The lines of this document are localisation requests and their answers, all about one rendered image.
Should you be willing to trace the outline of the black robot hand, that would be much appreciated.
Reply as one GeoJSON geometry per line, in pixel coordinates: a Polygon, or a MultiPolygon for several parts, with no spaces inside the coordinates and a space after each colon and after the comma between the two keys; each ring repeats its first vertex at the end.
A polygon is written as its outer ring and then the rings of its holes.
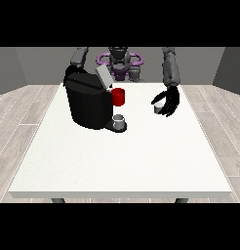
{"type": "Polygon", "coordinates": [[[171,116],[180,104],[180,92],[177,86],[170,86],[166,91],[158,94],[153,100],[152,104],[156,104],[159,101],[166,99],[165,104],[159,111],[159,114],[165,115],[166,117],[171,116]]]}
{"type": "Polygon", "coordinates": [[[86,70],[82,67],[78,67],[76,65],[70,65],[66,70],[65,70],[65,75],[63,78],[63,81],[66,81],[66,79],[68,78],[68,76],[72,73],[86,73],[86,70]]]}

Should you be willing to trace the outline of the pale grey machine lid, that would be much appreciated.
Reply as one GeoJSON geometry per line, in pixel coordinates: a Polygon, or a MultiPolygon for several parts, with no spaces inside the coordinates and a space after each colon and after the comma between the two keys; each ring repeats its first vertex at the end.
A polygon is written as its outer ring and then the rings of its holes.
{"type": "Polygon", "coordinates": [[[102,65],[98,66],[95,69],[95,72],[98,75],[98,77],[100,78],[100,81],[101,81],[103,87],[105,89],[108,89],[112,85],[113,79],[112,79],[106,65],[102,64],[102,65]]]}

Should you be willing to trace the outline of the black coffee machine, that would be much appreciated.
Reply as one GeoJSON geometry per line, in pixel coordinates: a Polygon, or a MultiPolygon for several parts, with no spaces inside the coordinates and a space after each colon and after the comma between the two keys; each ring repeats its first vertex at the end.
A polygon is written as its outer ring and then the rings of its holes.
{"type": "Polygon", "coordinates": [[[112,90],[106,90],[96,74],[72,73],[63,83],[72,119],[87,129],[108,129],[115,133],[127,130],[127,123],[121,130],[113,128],[112,90]]]}

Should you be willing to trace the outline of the red pod holder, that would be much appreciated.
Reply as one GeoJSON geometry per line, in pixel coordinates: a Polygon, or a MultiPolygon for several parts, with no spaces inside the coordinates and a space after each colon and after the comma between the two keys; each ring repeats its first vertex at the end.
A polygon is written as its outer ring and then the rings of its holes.
{"type": "Polygon", "coordinates": [[[111,91],[112,104],[115,106],[121,106],[125,103],[125,90],[122,88],[114,88],[111,91]]]}

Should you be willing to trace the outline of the small grey cup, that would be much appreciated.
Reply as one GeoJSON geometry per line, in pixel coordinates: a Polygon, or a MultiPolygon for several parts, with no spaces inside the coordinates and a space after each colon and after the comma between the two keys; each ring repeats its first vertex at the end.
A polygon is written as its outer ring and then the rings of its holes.
{"type": "Polygon", "coordinates": [[[125,117],[122,114],[115,114],[112,117],[113,128],[116,130],[121,130],[125,126],[125,117]]]}

